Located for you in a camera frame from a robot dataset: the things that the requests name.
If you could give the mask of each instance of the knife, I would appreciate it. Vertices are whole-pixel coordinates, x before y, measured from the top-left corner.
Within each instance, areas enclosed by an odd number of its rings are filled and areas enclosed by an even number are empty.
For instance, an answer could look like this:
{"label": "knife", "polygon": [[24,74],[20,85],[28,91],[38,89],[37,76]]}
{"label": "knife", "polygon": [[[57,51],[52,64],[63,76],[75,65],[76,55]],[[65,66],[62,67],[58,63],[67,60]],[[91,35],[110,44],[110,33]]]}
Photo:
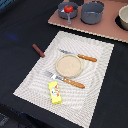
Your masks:
{"label": "knife", "polygon": [[[58,49],[58,50],[59,50],[60,52],[65,53],[65,54],[74,54],[74,53],[71,53],[71,52],[68,52],[68,51],[64,51],[64,50],[61,50],[61,49]],[[92,61],[92,62],[96,62],[96,61],[97,61],[96,58],[84,56],[84,55],[81,55],[81,54],[74,54],[74,55],[77,55],[79,58],[82,58],[82,59],[85,59],[85,60],[89,60],[89,61]]]}
{"label": "knife", "polygon": [[64,78],[64,77],[61,77],[61,76],[57,76],[57,75],[55,75],[55,74],[53,74],[53,73],[51,73],[49,71],[45,71],[45,75],[47,77],[52,78],[52,79],[59,79],[61,81],[64,81],[64,82],[66,82],[68,84],[74,85],[74,86],[79,87],[79,88],[85,88],[85,86],[83,84],[81,84],[81,83],[72,81],[70,79],[67,79],[67,78]]}

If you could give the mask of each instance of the knife handle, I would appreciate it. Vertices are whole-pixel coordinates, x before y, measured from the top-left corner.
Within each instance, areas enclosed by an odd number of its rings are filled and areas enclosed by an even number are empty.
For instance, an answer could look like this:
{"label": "knife handle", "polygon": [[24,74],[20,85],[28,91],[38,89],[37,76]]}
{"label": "knife handle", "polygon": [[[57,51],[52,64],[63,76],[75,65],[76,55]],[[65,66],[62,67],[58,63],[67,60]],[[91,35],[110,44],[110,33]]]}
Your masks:
{"label": "knife handle", "polygon": [[97,61],[96,58],[92,58],[92,57],[88,57],[88,56],[84,56],[84,55],[80,55],[80,54],[78,54],[78,57],[82,58],[82,59],[85,59],[85,60],[90,60],[90,61],[93,61],[93,62]]}
{"label": "knife handle", "polygon": [[75,81],[72,81],[72,80],[69,80],[67,78],[64,78],[63,81],[68,83],[68,84],[71,84],[71,85],[74,85],[76,87],[79,87],[79,88],[85,88],[85,86],[83,84],[75,82]]}

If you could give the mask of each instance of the placemat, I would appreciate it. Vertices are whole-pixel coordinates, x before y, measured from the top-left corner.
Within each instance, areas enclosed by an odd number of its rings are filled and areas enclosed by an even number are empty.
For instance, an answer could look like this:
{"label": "placemat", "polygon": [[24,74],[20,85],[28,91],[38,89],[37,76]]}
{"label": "placemat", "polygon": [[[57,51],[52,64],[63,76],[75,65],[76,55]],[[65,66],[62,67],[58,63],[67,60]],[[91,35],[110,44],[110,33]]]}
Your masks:
{"label": "placemat", "polygon": [[[88,128],[113,47],[113,44],[59,31],[46,49],[45,57],[38,60],[25,80],[15,90],[14,95],[84,128]],[[57,74],[55,62],[63,55],[63,53],[57,50],[58,48],[95,57],[98,61],[82,60],[84,64],[83,72],[78,77],[72,79],[84,84],[85,89],[57,80],[62,103],[53,105],[48,83],[54,80],[45,76],[44,71],[48,70]]]}

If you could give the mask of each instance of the table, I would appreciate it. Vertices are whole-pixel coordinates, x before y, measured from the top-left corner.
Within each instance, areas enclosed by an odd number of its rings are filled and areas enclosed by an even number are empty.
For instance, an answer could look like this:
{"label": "table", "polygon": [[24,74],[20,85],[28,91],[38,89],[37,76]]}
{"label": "table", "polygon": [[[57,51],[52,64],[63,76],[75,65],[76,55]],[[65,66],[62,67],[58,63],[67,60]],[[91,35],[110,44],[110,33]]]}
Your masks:
{"label": "table", "polygon": [[128,44],[48,24],[62,0],[16,0],[0,12],[0,104],[55,128],[80,128],[13,95],[59,30],[114,44],[90,128],[128,126]]}

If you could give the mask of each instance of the plate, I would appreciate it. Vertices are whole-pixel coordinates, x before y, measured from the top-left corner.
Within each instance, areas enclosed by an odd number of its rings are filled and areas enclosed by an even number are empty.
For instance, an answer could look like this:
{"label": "plate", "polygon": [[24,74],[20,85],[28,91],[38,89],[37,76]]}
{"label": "plate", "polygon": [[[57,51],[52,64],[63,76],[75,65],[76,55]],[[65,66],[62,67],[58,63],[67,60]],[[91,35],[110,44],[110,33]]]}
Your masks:
{"label": "plate", "polygon": [[66,54],[56,61],[56,71],[63,77],[73,78],[83,70],[83,63],[79,57]]}

